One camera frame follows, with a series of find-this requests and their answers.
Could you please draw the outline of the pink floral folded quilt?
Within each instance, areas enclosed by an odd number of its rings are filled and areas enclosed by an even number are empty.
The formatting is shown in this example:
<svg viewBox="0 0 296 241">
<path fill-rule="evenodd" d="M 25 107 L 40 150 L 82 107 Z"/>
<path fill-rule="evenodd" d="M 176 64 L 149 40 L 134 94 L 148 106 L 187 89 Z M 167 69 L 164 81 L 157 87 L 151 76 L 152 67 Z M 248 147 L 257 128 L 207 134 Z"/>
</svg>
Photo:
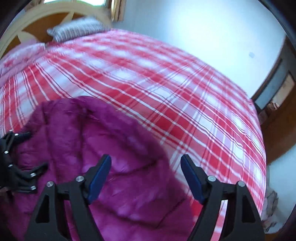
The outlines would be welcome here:
<svg viewBox="0 0 296 241">
<path fill-rule="evenodd" d="M 1 77 L 17 68 L 27 66 L 46 51 L 45 43 L 26 44 L 15 47 L 1 59 Z"/>
</svg>

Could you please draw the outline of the right yellow curtain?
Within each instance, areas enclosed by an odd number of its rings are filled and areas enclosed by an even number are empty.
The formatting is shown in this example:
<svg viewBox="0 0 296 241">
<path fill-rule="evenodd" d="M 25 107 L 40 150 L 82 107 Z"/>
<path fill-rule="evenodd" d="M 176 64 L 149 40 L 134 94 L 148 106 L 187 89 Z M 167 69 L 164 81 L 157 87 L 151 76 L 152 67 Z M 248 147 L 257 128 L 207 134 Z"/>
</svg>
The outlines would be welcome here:
<svg viewBox="0 0 296 241">
<path fill-rule="evenodd" d="M 126 0 L 111 1 L 111 20 L 121 22 L 124 20 Z"/>
</svg>

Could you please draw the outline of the striped pillow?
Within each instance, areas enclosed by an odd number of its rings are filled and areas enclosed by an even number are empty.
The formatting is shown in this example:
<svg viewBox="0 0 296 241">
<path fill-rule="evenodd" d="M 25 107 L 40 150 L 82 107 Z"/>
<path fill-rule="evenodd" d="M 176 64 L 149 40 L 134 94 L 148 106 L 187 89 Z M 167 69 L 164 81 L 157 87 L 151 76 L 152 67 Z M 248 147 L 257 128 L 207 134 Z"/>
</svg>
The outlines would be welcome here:
<svg viewBox="0 0 296 241">
<path fill-rule="evenodd" d="M 107 32 L 110 29 L 96 18 L 84 17 L 49 28 L 47 34 L 53 37 L 54 42 L 62 43 L 88 35 Z"/>
</svg>

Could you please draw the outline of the red white plaid bedsheet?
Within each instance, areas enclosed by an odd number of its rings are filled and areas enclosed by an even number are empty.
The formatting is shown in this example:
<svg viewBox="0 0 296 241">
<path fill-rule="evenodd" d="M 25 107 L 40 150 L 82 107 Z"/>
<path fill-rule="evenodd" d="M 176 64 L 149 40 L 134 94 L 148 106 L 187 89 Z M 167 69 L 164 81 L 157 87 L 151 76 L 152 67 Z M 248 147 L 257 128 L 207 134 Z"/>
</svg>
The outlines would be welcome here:
<svg viewBox="0 0 296 241">
<path fill-rule="evenodd" d="M 247 94 L 210 65 L 148 36 L 110 30 L 57 43 L 1 77 L 1 138 L 45 101 L 89 96 L 164 149 L 189 200 L 186 240 L 264 240 L 266 156 Z"/>
</svg>

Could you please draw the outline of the dark wooden door frame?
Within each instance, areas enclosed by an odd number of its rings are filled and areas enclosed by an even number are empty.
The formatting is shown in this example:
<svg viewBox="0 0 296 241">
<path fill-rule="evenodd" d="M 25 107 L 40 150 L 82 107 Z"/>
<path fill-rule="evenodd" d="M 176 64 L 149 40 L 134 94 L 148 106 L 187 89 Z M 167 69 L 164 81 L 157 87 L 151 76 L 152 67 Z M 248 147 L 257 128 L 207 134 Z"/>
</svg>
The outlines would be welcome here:
<svg viewBox="0 0 296 241">
<path fill-rule="evenodd" d="M 273 68 L 251 98 L 258 114 L 272 101 L 289 75 L 295 82 L 295 49 L 286 36 Z"/>
</svg>

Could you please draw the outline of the cream wooden round headboard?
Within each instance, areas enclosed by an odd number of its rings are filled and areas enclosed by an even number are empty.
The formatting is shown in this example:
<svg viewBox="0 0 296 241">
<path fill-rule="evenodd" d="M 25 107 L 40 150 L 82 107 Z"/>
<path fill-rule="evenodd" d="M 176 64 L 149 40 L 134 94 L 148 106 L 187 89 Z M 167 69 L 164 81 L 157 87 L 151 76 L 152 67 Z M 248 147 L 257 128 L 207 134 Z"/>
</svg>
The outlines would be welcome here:
<svg viewBox="0 0 296 241">
<path fill-rule="evenodd" d="M 111 27 L 107 9 L 82 1 L 53 1 L 38 5 L 14 20 L 1 37 L 1 57 L 17 45 L 35 39 L 50 42 L 49 28 L 84 16 L 93 16 Z"/>
</svg>

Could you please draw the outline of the grey cloth pile on floor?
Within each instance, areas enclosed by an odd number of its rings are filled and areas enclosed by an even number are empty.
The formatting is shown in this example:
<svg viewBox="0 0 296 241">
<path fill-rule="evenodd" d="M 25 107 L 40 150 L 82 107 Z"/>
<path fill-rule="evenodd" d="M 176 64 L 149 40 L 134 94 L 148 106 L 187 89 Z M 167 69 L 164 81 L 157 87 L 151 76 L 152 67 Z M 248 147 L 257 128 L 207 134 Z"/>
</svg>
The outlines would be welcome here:
<svg viewBox="0 0 296 241">
<path fill-rule="evenodd" d="M 277 207 L 278 193 L 267 186 L 261 213 L 261 222 L 265 234 L 276 233 L 280 229 L 280 222 L 275 214 Z"/>
</svg>

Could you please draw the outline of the magenta quilted down jacket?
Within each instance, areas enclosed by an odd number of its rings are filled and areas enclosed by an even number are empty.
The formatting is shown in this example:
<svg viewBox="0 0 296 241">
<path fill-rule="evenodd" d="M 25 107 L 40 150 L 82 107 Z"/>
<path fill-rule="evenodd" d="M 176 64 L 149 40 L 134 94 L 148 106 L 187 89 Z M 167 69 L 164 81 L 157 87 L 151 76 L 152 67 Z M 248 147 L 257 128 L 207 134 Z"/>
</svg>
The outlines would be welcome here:
<svg viewBox="0 0 296 241">
<path fill-rule="evenodd" d="M 103 101 L 45 101 L 1 138 L 1 240 L 186 240 L 192 224 L 164 149 Z"/>
</svg>

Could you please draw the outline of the brown wooden door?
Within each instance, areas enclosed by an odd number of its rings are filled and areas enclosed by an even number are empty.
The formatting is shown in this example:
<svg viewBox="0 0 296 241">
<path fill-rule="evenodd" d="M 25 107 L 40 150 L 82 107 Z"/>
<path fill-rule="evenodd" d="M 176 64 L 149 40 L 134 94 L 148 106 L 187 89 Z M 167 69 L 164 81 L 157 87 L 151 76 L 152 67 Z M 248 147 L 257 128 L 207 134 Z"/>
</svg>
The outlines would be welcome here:
<svg viewBox="0 0 296 241">
<path fill-rule="evenodd" d="M 261 125 L 266 163 L 270 164 L 295 145 L 295 90 Z"/>
</svg>

